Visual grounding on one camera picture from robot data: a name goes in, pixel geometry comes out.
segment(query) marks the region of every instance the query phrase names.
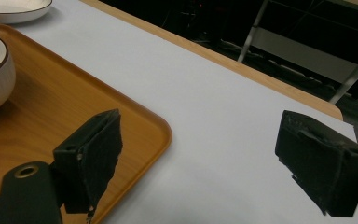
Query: brass screw hole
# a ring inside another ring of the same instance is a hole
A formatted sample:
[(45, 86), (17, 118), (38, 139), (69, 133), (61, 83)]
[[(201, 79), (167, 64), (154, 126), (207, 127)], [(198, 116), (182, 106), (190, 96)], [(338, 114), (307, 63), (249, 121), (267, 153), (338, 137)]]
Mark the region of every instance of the brass screw hole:
[(16, 171), (14, 176), (18, 179), (26, 178), (28, 176), (36, 174), (38, 170), (39, 167), (37, 167), (36, 165), (26, 165), (24, 167), (21, 167), (18, 171)]

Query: white tabletop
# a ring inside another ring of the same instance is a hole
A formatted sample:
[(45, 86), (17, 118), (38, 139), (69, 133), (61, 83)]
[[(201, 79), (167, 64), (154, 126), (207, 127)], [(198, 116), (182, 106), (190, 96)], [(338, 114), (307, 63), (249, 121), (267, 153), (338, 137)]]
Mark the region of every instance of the white tabletop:
[(172, 145), (105, 223), (358, 223), (324, 217), (274, 154), (283, 110), (352, 126), (77, 0), (14, 25), (165, 118)]

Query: tray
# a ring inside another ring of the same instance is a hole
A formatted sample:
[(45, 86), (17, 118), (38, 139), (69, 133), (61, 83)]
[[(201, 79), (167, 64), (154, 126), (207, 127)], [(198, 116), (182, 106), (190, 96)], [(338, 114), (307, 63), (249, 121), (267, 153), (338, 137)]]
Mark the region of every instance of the tray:
[[(6, 172), (25, 162), (52, 162), (52, 150), (93, 115), (120, 110), (124, 147), (93, 219), (99, 223), (168, 148), (170, 126), (9, 26), (0, 25), (0, 37), (17, 72), (15, 89), (0, 107), (0, 183)], [(85, 218), (62, 210), (65, 224), (85, 223)]]

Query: dark floor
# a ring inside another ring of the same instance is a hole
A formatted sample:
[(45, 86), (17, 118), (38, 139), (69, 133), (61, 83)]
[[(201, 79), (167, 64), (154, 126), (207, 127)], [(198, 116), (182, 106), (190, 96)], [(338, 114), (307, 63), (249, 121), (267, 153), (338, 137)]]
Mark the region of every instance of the dark floor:
[[(224, 41), (212, 47), (202, 35), (192, 39), (192, 41), (206, 48), (213, 49), (233, 60), (237, 60), (241, 53), (240, 48)], [(268, 55), (266, 56), (263, 52), (256, 51), (256, 49), (254, 51), (247, 54), (243, 62), (244, 64), (326, 101), (335, 94), (337, 83), (324, 79), (321, 81), (318, 76), (313, 76), (304, 71), (298, 72), (297, 69), (282, 65), (281, 62), (276, 63), (274, 59), (271, 59)], [(344, 121), (353, 125), (358, 140), (358, 99), (354, 99), (346, 94), (336, 103), (336, 106), (341, 110)]]

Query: table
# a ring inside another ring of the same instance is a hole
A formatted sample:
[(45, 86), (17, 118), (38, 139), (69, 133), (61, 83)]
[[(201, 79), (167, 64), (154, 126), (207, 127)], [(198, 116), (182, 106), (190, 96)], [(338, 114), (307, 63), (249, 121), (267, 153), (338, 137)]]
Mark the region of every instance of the table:
[[(328, 1), (358, 10), (358, 0)], [(348, 62), (259, 27), (259, 23), (263, 18), (269, 2), (275, 1), (263, 1), (263, 4), (261, 5), (255, 18), (255, 22), (243, 44), (238, 62), (243, 61), (251, 45), (256, 46), (257, 48), (282, 57), (291, 63), (298, 64), (306, 69), (309, 69), (310, 71), (329, 77), (336, 82), (341, 83), (341, 86), (335, 95), (329, 100), (332, 104), (338, 102), (338, 100), (358, 80), (358, 64)]]
[(161, 115), (173, 132), (168, 151), (104, 223), (358, 223), (358, 211), (324, 217), (274, 155), (284, 109), (354, 140), (335, 106), (85, 2), (93, 7), (55, 1), (40, 20), (14, 27)]

